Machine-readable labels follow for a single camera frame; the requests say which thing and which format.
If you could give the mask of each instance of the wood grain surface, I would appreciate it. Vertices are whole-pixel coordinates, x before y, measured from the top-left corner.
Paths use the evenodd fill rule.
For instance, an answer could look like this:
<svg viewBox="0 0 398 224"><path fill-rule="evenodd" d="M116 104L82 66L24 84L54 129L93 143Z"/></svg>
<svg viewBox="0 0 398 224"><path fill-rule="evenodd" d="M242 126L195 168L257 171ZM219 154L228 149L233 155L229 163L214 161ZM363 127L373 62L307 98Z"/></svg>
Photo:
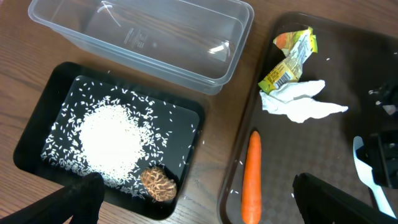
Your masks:
<svg viewBox="0 0 398 224"><path fill-rule="evenodd" d="M174 214L162 223L218 223L216 201L231 156L252 78L272 23L300 11L398 37L397 0L248 0L255 17L231 81L216 96L165 83L89 54L29 19L30 1L0 0L0 217L18 211L61 185L19 170L12 153L52 72L71 61L135 82L179 91L206 105L206 123ZM99 223L155 223L103 203Z"/></svg>

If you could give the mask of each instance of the dark baking tray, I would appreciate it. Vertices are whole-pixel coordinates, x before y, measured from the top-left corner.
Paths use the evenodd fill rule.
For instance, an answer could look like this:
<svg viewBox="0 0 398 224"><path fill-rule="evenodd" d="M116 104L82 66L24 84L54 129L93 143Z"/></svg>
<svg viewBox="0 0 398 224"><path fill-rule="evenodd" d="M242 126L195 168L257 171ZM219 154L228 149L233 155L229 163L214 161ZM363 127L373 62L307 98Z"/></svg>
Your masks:
<svg viewBox="0 0 398 224"><path fill-rule="evenodd" d="M326 87L315 99L346 105L349 110L297 124L285 115L273 115L262 110L257 82L284 58L272 40L281 33L303 30L308 26L317 36L319 53L312 53L304 63L300 81L325 80ZM259 130L262 141L261 223L303 223L292 197L294 177L302 172L309 172L372 205L369 190L356 173L352 142L357 135L366 142L369 133L398 128L397 122L377 107L376 100L368 94L369 90L379 88L390 77L396 77L398 55L394 53L398 52L398 40L291 12L274 24L266 49L218 199L219 221L243 223L243 171L248 139L253 129ZM397 212L398 192L392 189L384 189L384 192Z"/></svg>
<svg viewBox="0 0 398 224"><path fill-rule="evenodd" d="M40 154L44 148L45 139L51 132L51 127L57 119L62 103L67 98L74 79L79 76L82 76L82 78L86 77L86 79L92 78L113 86L117 85L119 88L124 88L125 90L135 91L138 94L159 100L159 102L157 101L157 104L159 105L163 105L162 101L170 103L171 105L168 104L169 106L162 107L165 109L163 112L167 114L169 113L169 110L173 108L172 105L175 105L176 108L174 109L178 109L181 113L183 113L183 111L189 111L189 113L195 114L193 117L197 117L197 133L200 132L201 127L203 126L205 112L202 106L195 101L136 85L127 80L97 72L75 63L65 62L57 66L52 72L39 102L37 103L35 110L22 133L16 150L14 151L14 163L18 168L62 185L68 185L74 180L80 178L71 171L65 171L59 167L51 166L48 162L43 162L40 158ZM196 134L191 139L193 139L193 141L189 144L194 146L198 140L198 135ZM168 147L176 147L177 144L177 140L169 140ZM182 157L178 152L186 155L185 158L187 164L182 164L181 167L178 166L178 163L182 162ZM188 148L187 145L184 149L173 149L170 152L170 156L165 156L163 162L165 164L165 171L170 178L173 178L176 181L178 192L180 192L184 185L193 153L194 147ZM129 194L107 187L105 201L146 217L161 220L167 218L173 213L177 204L178 196L179 194L177 193L177 196L171 201L153 203L151 200L152 198L150 197L147 197L146 200L140 199L139 197L132 198Z"/></svg>

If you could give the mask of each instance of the yellow wrapper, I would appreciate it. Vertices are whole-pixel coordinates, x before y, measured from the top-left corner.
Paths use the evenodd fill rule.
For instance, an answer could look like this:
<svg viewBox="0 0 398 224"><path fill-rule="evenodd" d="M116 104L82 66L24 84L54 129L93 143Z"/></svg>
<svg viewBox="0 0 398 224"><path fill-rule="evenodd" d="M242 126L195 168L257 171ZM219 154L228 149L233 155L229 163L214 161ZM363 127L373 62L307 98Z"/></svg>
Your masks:
<svg viewBox="0 0 398 224"><path fill-rule="evenodd" d="M283 51L286 58L281 61L261 82L260 88L269 93L287 82L298 82L303 73L303 63L312 52L318 52L317 37L312 28L284 33L273 43Z"/></svg>

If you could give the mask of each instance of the barcode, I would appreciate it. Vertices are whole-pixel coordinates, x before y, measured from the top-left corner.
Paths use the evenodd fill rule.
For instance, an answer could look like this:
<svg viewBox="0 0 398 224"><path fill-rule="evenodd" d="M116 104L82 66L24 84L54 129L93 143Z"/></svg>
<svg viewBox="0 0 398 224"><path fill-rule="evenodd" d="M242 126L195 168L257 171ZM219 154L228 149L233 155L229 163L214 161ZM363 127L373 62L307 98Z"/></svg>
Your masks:
<svg viewBox="0 0 398 224"><path fill-rule="evenodd" d="M290 81L290 75L288 74L288 72L285 72L282 77L274 83L274 86L279 89L279 87L281 87L283 84L287 83Z"/></svg>

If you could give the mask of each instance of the white crumpled tissue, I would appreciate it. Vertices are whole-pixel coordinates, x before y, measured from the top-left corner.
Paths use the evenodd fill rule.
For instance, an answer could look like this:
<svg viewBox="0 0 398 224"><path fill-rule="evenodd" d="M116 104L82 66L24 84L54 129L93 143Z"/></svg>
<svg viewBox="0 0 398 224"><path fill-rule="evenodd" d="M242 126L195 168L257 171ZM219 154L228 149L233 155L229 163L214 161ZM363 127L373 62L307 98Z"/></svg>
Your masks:
<svg viewBox="0 0 398 224"><path fill-rule="evenodd" d="M325 87L324 80L285 83L279 89L272 90L269 95L260 91L262 109L270 114L286 114L297 123L306 119L320 119L332 113L345 112L347 106L334 103L323 103L312 99Z"/></svg>

